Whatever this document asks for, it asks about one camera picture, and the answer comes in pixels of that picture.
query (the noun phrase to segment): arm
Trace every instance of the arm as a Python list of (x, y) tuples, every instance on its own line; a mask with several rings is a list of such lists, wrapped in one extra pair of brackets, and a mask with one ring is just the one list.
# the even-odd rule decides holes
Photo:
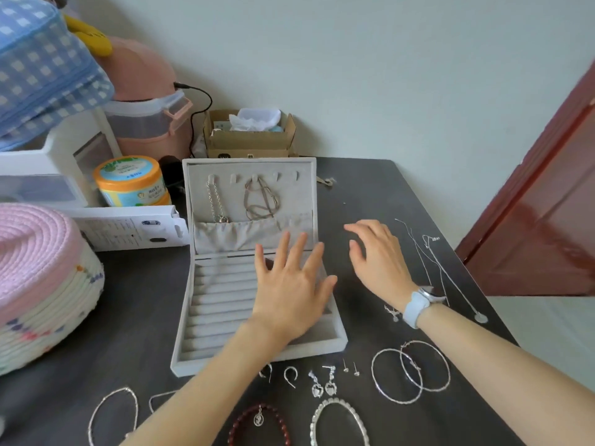
[[(349, 256), (363, 284), (400, 312), (417, 286), (386, 225), (346, 225), (366, 249), (350, 241)], [(595, 394), (554, 367), (492, 334), (449, 307), (434, 304), (418, 326), (528, 446), (593, 444)]]
[(337, 277), (315, 287), (324, 246), (319, 243), (300, 269), (306, 235), (288, 253), (289, 233), (279, 243), (275, 264), (265, 266), (257, 246), (258, 290), (252, 316), (221, 353), (146, 420), (123, 446), (207, 446), (212, 444), (250, 382), (294, 338), (323, 313)]

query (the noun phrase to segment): blue checkered fabric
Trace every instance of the blue checkered fabric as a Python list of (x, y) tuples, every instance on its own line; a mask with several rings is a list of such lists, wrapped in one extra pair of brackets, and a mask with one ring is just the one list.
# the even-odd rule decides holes
[(107, 103), (114, 87), (60, 12), (43, 0), (0, 0), (0, 151)]

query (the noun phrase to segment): woven basket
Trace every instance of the woven basket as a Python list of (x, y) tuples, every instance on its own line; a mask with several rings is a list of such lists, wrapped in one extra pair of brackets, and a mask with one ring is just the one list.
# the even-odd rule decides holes
[(0, 375), (38, 358), (95, 307), (103, 267), (56, 211), (0, 204)]

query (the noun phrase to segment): gray velvet jewelry box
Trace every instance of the gray velvet jewelry box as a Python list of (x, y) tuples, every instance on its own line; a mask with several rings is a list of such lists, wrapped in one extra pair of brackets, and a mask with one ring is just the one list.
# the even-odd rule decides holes
[[(292, 243), (308, 233), (305, 260), (318, 242), (316, 158), (184, 159), (186, 206), (190, 232), (190, 272), (175, 339), (171, 370), (178, 377), (196, 374), (218, 353), (242, 322), (249, 318), (257, 290), (255, 245), (274, 259), (281, 233), (289, 230)], [(279, 199), (279, 210), (268, 219), (250, 221), (246, 205), (264, 205), (259, 179)], [(212, 203), (209, 201), (211, 185)], [(217, 197), (224, 213), (219, 213)], [(223, 214), (230, 223), (215, 223)], [(324, 267), (318, 278), (326, 277)], [(275, 361), (340, 352), (347, 335), (334, 297), (321, 319), (292, 341)]]

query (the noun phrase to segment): forearm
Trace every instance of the forearm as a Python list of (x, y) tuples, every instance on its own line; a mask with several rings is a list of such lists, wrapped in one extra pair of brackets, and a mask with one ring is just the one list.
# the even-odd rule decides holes
[(590, 390), (448, 307), (432, 305), (418, 325), (528, 446), (593, 443)]
[(211, 445), (235, 404), (266, 363), (284, 347), (260, 323), (250, 320), (223, 350), (123, 446)]

